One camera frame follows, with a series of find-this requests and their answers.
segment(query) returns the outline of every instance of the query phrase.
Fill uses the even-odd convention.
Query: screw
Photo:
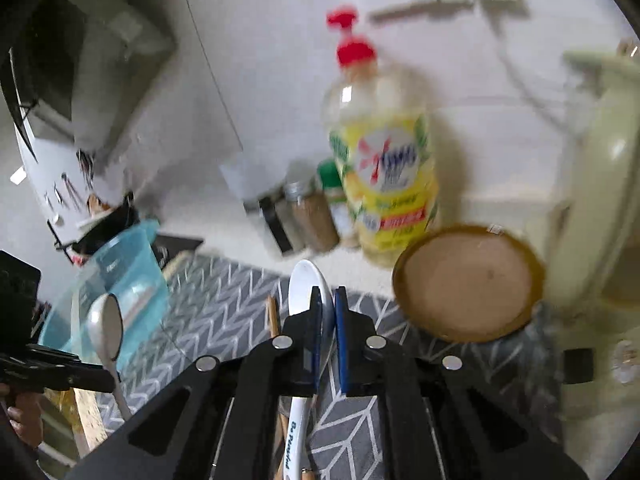
[[[271,342],[273,346],[275,346],[278,350],[283,350],[285,348],[289,348],[293,345],[293,339],[288,335],[279,335],[273,339]]]
[[[210,355],[203,355],[196,361],[196,370],[199,372],[210,372],[218,365],[216,358]]]
[[[442,359],[442,366],[447,370],[460,370],[462,368],[462,359],[455,355],[447,355]]]
[[[371,335],[367,337],[367,346],[374,350],[380,350],[386,346],[386,339],[381,335]]]

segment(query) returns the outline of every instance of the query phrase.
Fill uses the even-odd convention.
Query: white spoon
[[[322,329],[320,349],[320,370],[326,366],[332,343],[334,341],[335,309],[331,289],[318,268],[308,260],[300,260],[291,273],[289,280],[289,315],[300,314],[309,310],[311,289],[320,288],[322,298]],[[314,398],[293,397],[289,412],[289,429],[287,431],[284,460],[284,478],[302,480],[302,454],[305,452],[306,425]]]
[[[98,354],[102,366],[113,376],[116,387],[113,397],[124,420],[131,418],[131,410],[122,393],[116,361],[122,345],[122,314],[120,305],[113,294],[103,294],[92,304],[87,317],[89,339]]]

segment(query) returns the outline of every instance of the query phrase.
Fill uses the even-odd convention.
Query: red pump cap
[[[339,7],[326,16],[329,27],[340,27],[344,33],[336,51],[338,62],[343,68],[353,63],[374,60],[377,57],[375,49],[369,44],[367,38],[352,36],[351,29],[357,21],[358,11],[351,6]]]

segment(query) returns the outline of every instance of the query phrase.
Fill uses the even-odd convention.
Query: wooden bowl
[[[432,251],[440,251],[440,260],[435,253],[430,257],[423,250],[436,240]],[[448,251],[447,244],[455,240],[458,246],[450,245]],[[502,251],[503,257],[484,259],[479,252],[482,244],[485,252]],[[458,254],[466,259],[461,260]],[[452,270],[460,271],[450,280],[451,288],[442,286],[449,281],[439,279],[445,268],[449,272],[446,276],[452,276]],[[531,248],[501,227],[456,225],[425,234],[411,243],[396,262],[392,283],[400,309],[415,326],[446,341],[485,342],[514,332],[530,321],[532,307],[542,297],[544,277],[544,268]],[[474,305],[494,298],[492,292],[496,293],[494,300]],[[427,299],[428,294],[433,296],[431,300]],[[461,300],[465,294],[468,300]]]

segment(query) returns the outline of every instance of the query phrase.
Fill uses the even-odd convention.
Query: green cap
[[[320,182],[322,182],[322,189],[342,187],[340,173],[338,173],[338,168],[336,168],[332,158],[323,160],[318,164],[318,175],[320,176]]]

